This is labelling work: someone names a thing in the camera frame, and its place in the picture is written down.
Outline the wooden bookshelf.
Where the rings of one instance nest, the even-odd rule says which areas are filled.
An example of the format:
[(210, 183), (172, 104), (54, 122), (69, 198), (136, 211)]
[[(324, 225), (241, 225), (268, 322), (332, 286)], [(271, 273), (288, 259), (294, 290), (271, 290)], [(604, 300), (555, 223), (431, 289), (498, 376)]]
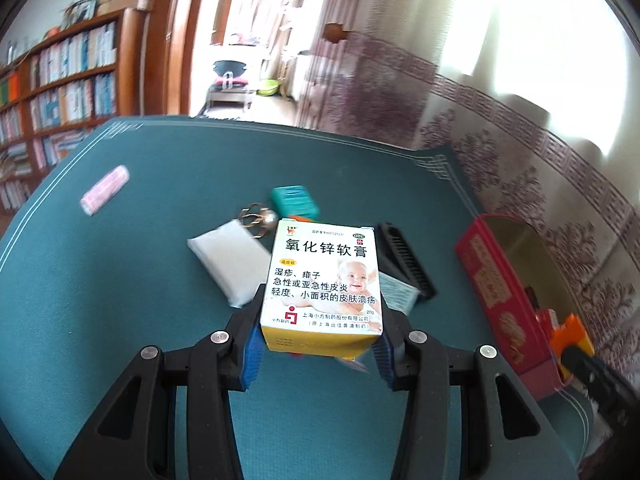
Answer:
[(140, 113), (145, 14), (125, 9), (41, 41), (1, 70), (1, 213), (13, 216), (107, 119)]

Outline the black wok on stand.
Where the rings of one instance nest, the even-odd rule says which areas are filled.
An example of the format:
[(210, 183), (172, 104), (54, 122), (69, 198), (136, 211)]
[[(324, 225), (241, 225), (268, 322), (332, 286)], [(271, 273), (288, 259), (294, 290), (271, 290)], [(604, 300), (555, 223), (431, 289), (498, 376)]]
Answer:
[(246, 78), (247, 65), (244, 62), (218, 60), (213, 64), (216, 76), (213, 87), (216, 91), (244, 88), (248, 85)]

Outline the patterned curtain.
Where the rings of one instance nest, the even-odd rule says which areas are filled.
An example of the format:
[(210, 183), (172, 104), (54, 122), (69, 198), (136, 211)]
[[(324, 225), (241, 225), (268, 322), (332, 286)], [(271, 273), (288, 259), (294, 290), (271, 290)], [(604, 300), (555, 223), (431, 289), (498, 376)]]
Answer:
[(347, 37), (303, 116), (448, 145), (483, 208), (541, 235), (598, 355), (639, 376), (639, 43), (615, 0), (326, 0)]

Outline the red long toy brick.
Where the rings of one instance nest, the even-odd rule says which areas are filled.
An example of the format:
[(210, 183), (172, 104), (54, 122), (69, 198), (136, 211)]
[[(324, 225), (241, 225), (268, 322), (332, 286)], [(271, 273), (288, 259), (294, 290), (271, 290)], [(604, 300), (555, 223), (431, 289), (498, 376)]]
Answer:
[(545, 333), (553, 334), (560, 326), (556, 312), (553, 309), (536, 311), (536, 320)]

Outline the metal keyring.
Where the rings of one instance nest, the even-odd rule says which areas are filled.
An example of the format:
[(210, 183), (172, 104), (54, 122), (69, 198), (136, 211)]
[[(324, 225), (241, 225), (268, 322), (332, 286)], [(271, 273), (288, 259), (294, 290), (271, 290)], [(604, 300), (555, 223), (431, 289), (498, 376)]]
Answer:
[(241, 226), (254, 238), (263, 238), (275, 229), (279, 223), (278, 215), (261, 203), (251, 203), (238, 214)]

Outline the yellow white medicine box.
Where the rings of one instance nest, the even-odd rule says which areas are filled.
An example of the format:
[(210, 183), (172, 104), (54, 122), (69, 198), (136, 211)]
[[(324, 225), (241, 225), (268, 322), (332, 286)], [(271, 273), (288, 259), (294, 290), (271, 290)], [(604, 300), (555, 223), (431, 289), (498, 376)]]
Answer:
[(273, 352), (353, 361), (383, 333), (374, 229), (279, 221), (260, 328)]

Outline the light blue printed box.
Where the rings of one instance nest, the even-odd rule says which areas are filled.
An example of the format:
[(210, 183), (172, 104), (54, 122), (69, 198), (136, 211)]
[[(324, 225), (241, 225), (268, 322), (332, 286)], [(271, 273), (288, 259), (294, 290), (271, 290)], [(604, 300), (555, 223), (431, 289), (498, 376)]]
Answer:
[(420, 292), (412, 285), (385, 273), (378, 274), (378, 280), (387, 307), (409, 315), (420, 296)]

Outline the orange yellow toy brick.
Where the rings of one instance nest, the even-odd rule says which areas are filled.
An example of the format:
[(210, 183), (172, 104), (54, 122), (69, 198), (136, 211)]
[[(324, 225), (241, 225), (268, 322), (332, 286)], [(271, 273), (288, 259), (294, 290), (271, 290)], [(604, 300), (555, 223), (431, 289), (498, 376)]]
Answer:
[(587, 356), (594, 356), (594, 347), (585, 326), (582, 325), (582, 320), (576, 314), (567, 315), (564, 322), (560, 323), (553, 310), (549, 310), (548, 313), (548, 344), (558, 363), (562, 378), (567, 380), (570, 378), (570, 371), (561, 364), (562, 352), (570, 346), (577, 346)]

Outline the teal dental floss box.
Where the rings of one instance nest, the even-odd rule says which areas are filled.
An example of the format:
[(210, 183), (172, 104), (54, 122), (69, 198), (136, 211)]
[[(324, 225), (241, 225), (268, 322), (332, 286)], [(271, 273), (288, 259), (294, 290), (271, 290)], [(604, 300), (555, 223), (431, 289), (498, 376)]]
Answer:
[(282, 218), (319, 219), (320, 208), (303, 185), (277, 186), (271, 190), (270, 200)]

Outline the white tissue pack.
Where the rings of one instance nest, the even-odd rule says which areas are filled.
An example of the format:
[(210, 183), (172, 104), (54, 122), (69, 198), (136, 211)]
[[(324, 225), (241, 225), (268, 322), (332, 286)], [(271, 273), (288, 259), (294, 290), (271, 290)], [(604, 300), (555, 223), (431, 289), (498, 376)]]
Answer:
[(267, 281), (271, 255), (231, 220), (217, 229), (189, 238), (186, 244), (224, 293), (232, 308), (242, 308)]

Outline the red pink tin box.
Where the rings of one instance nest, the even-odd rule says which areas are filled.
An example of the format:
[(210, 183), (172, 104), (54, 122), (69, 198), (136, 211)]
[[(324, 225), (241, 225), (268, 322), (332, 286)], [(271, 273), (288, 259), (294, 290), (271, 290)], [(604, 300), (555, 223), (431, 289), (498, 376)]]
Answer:
[(571, 313), (580, 318), (578, 302), (536, 229), (523, 220), (481, 214), (457, 242), (456, 254), (500, 352), (533, 397), (565, 388), (572, 373), (562, 378), (535, 314), (553, 309), (563, 323)]

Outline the black comb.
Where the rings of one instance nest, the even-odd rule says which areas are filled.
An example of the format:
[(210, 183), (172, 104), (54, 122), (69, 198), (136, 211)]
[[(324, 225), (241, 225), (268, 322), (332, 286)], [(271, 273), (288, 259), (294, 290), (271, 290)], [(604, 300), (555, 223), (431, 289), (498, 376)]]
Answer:
[(375, 226), (374, 234), (378, 268), (392, 278), (413, 286), (420, 300), (434, 298), (436, 288), (401, 230), (390, 222), (381, 222)]

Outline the pink white roll pack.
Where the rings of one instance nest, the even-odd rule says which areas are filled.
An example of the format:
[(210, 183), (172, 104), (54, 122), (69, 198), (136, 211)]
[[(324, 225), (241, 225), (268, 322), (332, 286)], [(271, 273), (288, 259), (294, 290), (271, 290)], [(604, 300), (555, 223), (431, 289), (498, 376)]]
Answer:
[(129, 171), (124, 165), (114, 168), (81, 197), (79, 203), (82, 211), (88, 216), (96, 214), (129, 182), (129, 179)]

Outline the wooden door frame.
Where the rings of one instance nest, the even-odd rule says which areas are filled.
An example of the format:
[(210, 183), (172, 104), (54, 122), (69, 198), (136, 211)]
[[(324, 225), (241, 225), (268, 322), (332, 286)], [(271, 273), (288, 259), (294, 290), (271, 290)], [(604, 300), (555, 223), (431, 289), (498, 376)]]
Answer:
[(231, 0), (155, 0), (145, 19), (140, 113), (187, 115), (198, 33), (209, 39), (216, 17), (228, 18)]

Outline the orange green toy brick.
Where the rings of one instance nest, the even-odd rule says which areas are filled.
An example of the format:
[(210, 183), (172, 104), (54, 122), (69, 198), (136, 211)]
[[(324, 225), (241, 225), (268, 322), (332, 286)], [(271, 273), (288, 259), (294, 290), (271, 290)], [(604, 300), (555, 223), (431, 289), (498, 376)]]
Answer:
[(309, 223), (310, 222), (314, 222), (314, 220), (312, 220), (312, 219), (309, 219), (309, 218), (306, 218), (306, 217), (302, 217), (302, 216), (296, 216), (296, 214), (292, 214), (292, 216), (289, 216), (288, 218), (291, 219), (291, 220), (298, 221), (298, 222), (309, 222)]

